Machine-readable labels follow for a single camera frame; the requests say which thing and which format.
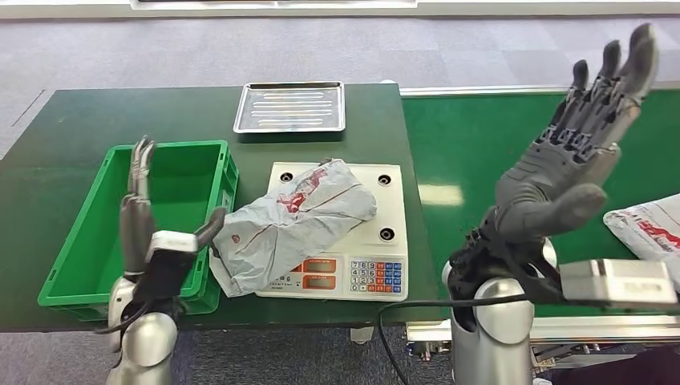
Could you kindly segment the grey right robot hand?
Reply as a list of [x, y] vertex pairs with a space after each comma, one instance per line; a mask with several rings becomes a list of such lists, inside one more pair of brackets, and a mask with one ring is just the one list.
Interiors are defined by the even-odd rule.
[[482, 224], [510, 243], [579, 229], [607, 200], [602, 185], [615, 168], [619, 142], [642, 112], [658, 70], [658, 42], [649, 23], [637, 26], [629, 52], [607, 43], [593, 81], [585, 60], [549, 124], [496, 182], [495, 203]]

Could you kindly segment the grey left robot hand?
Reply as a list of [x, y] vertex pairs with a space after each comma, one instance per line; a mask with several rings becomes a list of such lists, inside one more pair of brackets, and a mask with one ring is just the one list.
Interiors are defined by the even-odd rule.
[[192, 255], [210, 244], [224, 226], [226, 208], [217, 207], [194, 233], [161, 231], [155, 235], [155, 219], [149, 195], [148, 175], [155, 142], [143, 137], [131, 154], [128, 191], [119, 211], [119, 239], [123, 250], [123, 276], [137, 280], [148, 268], [156, 250]]

